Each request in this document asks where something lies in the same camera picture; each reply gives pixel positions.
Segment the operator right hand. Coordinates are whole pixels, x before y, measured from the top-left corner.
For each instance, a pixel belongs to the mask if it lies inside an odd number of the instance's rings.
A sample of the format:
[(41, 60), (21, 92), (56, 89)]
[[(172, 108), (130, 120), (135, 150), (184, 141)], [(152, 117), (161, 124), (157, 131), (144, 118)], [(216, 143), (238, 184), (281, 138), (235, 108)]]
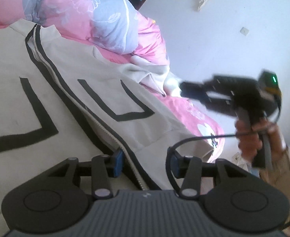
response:
[(258, 151), (263, 147), (257, 131), (266, 129), (271, 147), (271, 160), (277, 162), (287, 150), (283, 134), (277, 124), (269, 122), (267, 119), (261, 119), (259, 123), (251, 128), (247, 127), (242, 120), (235, 123), (238, 148), (244, 160), (252, 162)]

